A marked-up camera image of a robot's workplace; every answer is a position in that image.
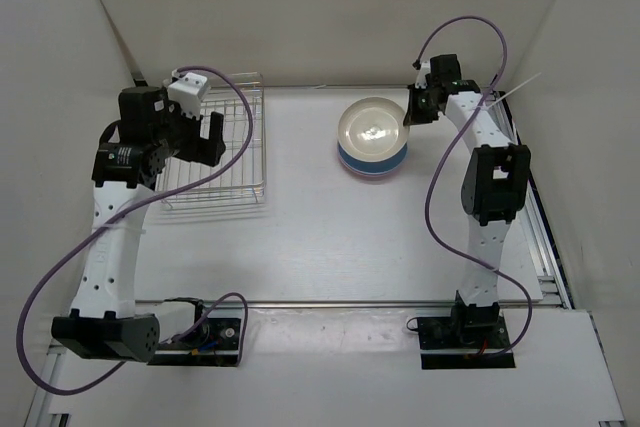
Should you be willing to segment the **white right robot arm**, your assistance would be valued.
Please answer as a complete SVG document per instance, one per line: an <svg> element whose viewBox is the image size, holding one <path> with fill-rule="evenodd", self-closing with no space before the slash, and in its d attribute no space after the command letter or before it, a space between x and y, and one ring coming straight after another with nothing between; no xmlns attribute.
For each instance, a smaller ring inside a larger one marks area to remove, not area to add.
<svg viewBox="0 0 640 427"><path fill-rule="evenodd" d="M480 104L480 88L462 78L456 55L439 55L418 67L416 82L408 86L404 124L428 124L444 116L470 153L461 186L469 220L467 266L449 322L452 340L470 347L498 325L503 244L525 203L531 153L514 144Z"/></svg>

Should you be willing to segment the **pink plate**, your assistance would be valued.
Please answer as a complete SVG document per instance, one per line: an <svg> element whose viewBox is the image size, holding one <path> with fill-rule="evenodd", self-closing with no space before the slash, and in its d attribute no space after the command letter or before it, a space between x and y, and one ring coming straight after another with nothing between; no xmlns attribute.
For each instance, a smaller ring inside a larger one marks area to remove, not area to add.
<svg viewBox="0 0 640 427"><path fill-rule="evenodd" d="M360 171L344 163L341 164L341 167L350 175L354 176L355 178L359 180L367 181L367 182L387 181L394 178L397 174L399 174L403 170L402 165L396 166L391 170L388 170L385 172L378 172L378 173Z"/></svg>

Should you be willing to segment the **cream plate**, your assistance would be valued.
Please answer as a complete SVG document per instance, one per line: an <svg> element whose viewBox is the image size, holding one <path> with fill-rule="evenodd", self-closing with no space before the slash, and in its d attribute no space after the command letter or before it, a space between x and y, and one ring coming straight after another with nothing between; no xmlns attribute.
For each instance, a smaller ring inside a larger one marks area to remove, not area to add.
<svg viewBox="0 0 640 427"><path fill-rule="evenodd" d="M337 127L338 146L351 158L366 163L390 160L408 146L405 111L396 102L368 97L351 104Z"/></svg>

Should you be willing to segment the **blue plate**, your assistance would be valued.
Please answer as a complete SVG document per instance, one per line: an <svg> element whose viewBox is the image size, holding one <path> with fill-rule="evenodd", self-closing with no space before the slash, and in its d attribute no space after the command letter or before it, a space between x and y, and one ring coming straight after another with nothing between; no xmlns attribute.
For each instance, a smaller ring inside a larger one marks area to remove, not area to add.
<svg viewBox="0 0 640 427"><path fill-rule="evenodd" d="M338 156L342 163L353 171L364 173L365 175L383 175L395 170L406 158L408 145L402 148L389 158L379 161L358 160L340 145L337 145Z"/></svg>

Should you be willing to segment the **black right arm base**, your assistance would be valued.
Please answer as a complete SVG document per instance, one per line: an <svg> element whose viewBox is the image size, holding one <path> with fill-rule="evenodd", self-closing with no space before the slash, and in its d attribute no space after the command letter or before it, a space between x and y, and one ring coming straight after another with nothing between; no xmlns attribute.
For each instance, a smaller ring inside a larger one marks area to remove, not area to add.
<svg viewBox="0 0 640 427"><path fill-rule="evenodd" d="M486 370L514 369L516 363L511 351L497 355L510 345L503 317L488 333L461 337L454 332L449 317L410 317L405 328L418 335L421 369Z"/></svg>

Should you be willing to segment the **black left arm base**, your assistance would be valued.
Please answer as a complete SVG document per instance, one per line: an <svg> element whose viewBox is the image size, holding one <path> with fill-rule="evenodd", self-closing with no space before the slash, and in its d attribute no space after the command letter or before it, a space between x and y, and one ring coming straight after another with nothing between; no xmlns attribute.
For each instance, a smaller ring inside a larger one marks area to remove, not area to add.
<svg viewBox="0 0 640 427"><path fill-rule="evenodd" d="M197 298L177 297L152 304L141 313L159 322L159 345L149 366L237 367L244 347L245 320L215 317Z"/></svg>

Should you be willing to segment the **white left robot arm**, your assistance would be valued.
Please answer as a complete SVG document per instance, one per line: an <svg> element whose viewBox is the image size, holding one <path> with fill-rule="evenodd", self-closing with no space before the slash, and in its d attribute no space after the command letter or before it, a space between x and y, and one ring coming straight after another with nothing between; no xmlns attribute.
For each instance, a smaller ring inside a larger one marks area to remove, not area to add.
<svg viewBox="0 0 640 427"><path fill-rule="evenodd" d="M226 151L224 118L202 129L204 81L186 87L138 86L118 96L120 117L103 132L94 160L95 239L70 312L52 322L53 338L84 359L149 362L160 323L135 308L134 283L142 227L170 158L215 167Z"/></svg>

